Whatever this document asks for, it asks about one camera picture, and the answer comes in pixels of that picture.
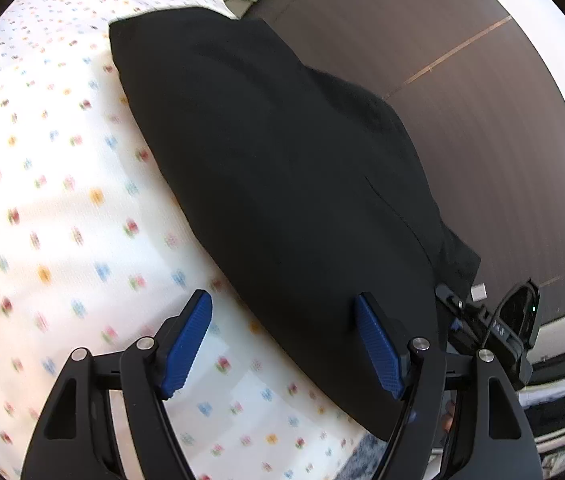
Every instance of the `black cable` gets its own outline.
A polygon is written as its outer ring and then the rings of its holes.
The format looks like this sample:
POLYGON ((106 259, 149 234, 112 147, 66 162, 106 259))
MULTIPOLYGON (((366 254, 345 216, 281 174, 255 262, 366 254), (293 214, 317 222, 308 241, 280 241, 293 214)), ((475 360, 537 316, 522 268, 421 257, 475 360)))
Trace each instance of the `black cable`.
POLYGON ((498 303, 498 307, 496 307, 496 310, 493 312, 493 315, 491 316, 491 319, 489 320, 489 324, 486 327, 485 337, 483 338, 483 341, 482 341, 482 344, 480 345, 479 350, 482 350, 486 346, 486 342, 489 339, 489 334, 491 333, 491 326, 493 325, 493 322, 496 320, 496 318, 498 318, 498 316, 500 316, 500 313, 502 312, 502 307, 504 307, 504 305, 507 303, 507 301, 509 301, 513 296, 515 296, 515 294, 517 294, 517 292, 521 288, 526 288, 529 291, 531 291, 531 297, 535 298, 536 291, 533 290, 533 287, 531 286, 531 284, 529 282, 516 283, 516 285, 512 286, 511 290, 504 295, 502 300, 500 300, 500 303, 498 303))

